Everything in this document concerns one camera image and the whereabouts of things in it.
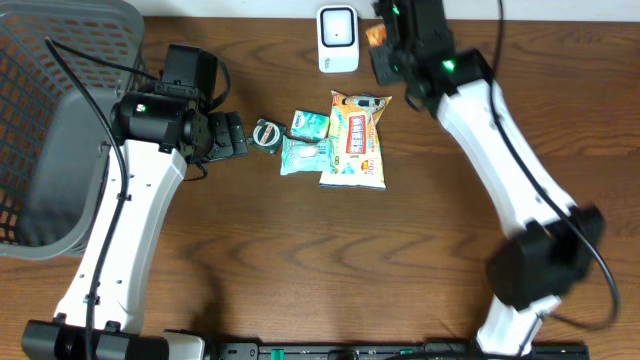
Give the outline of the orange tissue pack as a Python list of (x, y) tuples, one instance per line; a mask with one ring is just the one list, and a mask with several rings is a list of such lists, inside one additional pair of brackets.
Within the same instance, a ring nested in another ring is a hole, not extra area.
[(387, 31), (384, 24), (377, 24), (368, 28), (366, 31), (367, 40), (371, 48), (378, 48), (385, 44), (387, 40)]

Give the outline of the dark green round-label pack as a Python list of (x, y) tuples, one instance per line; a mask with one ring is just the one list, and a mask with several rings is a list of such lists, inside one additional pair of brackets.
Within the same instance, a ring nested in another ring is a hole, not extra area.
[(266, 118), (260, 118), (248, 139), (248, 144), (271, 156), (275, 156), (286, 134), (286, 126)]

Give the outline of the large beige snack bag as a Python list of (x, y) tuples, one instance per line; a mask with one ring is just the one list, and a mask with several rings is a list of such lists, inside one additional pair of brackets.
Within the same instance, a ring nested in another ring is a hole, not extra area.
[(328, 138), (332, 168), (322, 173), (325, 187), (386, 188), (378, 122), (391, 96), (347, 96), (332, 90)]

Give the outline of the teal white tissue pack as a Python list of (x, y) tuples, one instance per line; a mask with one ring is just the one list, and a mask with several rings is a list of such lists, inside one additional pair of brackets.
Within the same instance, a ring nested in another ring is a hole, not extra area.
[(330, 118), (326, 115), (296, 110), (292, 120), (294, 138), (318, 142), (328, 135)]

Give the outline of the mint green wipes pack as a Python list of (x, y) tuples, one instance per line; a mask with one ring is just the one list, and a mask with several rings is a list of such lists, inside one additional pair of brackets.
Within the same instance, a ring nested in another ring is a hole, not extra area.
[(333, 168), (333, 140), (323, 139), (317, 143), (283, 138), (280, 174), (286, 176), (297, 172), (330, 172)]

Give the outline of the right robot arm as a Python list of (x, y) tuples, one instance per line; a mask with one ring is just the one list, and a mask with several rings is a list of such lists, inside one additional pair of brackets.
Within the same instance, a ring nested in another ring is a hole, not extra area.
[(504, 244), (489, 259), (493, 299), (468, 357), (530, 358), (543, 322), (602, 263), (598, 208), (581, 207), (548, 174), (516, 126), (497, 64), (456, 47), (439, 1), (378, 0), (381, 36), (370, 44), (378, 84), (404, 83), (462, 148), (498, 215)]

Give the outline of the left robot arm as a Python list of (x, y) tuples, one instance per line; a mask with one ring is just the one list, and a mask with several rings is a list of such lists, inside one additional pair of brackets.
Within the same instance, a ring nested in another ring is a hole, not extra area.
[(106, 184), (75, 278), (50, 321), (28, 322), (31, 359), (209, 359), (189, 331), (142, 334), (145, 293), (168, 207), (190, 166), (245, 155), (240, 117), (217, 92), (225, 63), (171, 45), (163, 72), (97, 117), (110, 145)]

